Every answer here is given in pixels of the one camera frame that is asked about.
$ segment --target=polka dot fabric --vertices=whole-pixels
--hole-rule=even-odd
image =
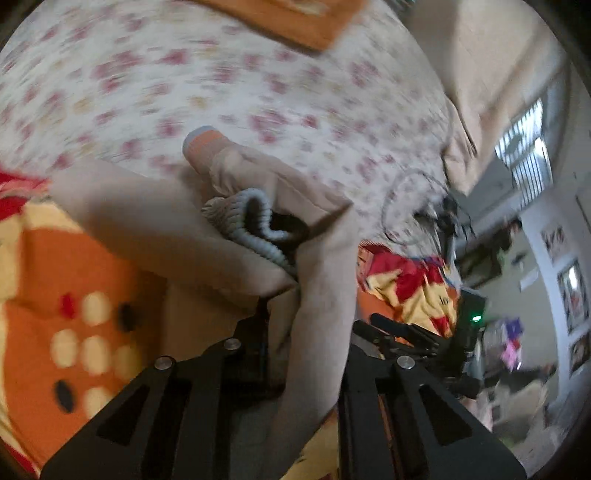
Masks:
[[[162,295],[57,206],[29,202],[16,217],[18,287],[0,304],[0,416],[10,426],[0,436],[41,468],[156,354]],[[121,328],[121,306],[154,329]]]

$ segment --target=cable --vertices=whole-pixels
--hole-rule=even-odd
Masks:
[[[470,227],[470,231],[472,233],[474,232],[474,230],[472,229],[472,217],[470,216],[470,214],[464,208],[462,208],[461,205],[459,205],[449,195],[450,191],[449,191],[449,188],[447,185],[443,184],[440,180],[437,180],[433,175],[428,174],[427,172],[425,172],[423,170],[419,170],[418,168],[406,168],[406,169],[402,170],[402,172],[400,172],[397,175],[397,177],[394,179],[394,181],[391,183],[391,187],[388,191],[388,194],[386,195],[386,198],[384,199],[384,203],[382,204],[382,210],[381,210],[381,215],[380,215],[380,224],[381,224],[381,228],[382,228],[382,232],[384,233],[384,236],[392,243],[394,243],[396,245],[402,245],[404,247],[410,247],[412,245],[417,245],[419,242],[421,242],[423,240],[423,237],[415,237],[409,241],[397,240],[390,233],[389,228],[387,228],[387,226],[386,226],[386,216],[388,213],[388,208],[389,208],[390,204],[395,199],[396,191],[399,190],[398,187],[400,186],[400,184],[411,175],[420,175],[421,177],[424,177],[428,181],[441,187],[444,190],[444,192],[448,195],[448,197],[452,199],[454,206],[458,210],[461,210],[468,217],[468,224],[467,225],[462,224],[464,236],[466,237],[466,240],[467,240],[466,226]]]

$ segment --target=bed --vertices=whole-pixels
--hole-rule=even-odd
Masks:
[[[389,6],[369,0],[321,54],[199,4],[45,0],[0,54],[0,167],[49,177],[91,158],[146,177],[194,178],[187,133],[213,125],[355,204],[361,238],[410,256],[411,214],[441,193],[447,100]]]

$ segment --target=beige cloth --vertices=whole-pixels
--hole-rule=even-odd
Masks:
[[[407,22],[450,99],[444,151],[451,185],[468,194],[511,121],[566,55],[523,0],[417,0]]]
[[[165,344],[172,348],[164,353],[174,353],[180,344],[182,356],[192,356],[229,336],[233,321],[249,312],[225,299],[271,297],[271,377],[285,380],[285,391],[261,478],[276,479],[339,396],[355,315],[356,215],[344,197],[252,149],[232,144],[200,167],[204,191],[211,195],[256,187],[268,195],[274,211],[308,224],[311,237],[295,256],[297,283],[282,268],[222,238],[200,213],[209,196],[200,199],[179,181],[151,180],[88,161],[57,174],[51,195],[114,253],[175,285],[171,294],[177,300],[169,298],[169,314],[194,318],[167,319],[172,325],[164,326]]]

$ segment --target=framed photo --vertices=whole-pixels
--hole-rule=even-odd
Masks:
[[[570,347],[570,374],[574,374],[581,366],[589,360],[591,345],[589,332],[585,333],[573,346]]]
[[[558,286],[566,314],[566,324],[571,333],[589,318],[587,289],[578,261],[575,260],[558,275]]]
[[[552,223],[542,230],[541,234],[548,255],[552,259],[552,264],[555,264],[560,258],[569,253],[570,246],[561,225]]]

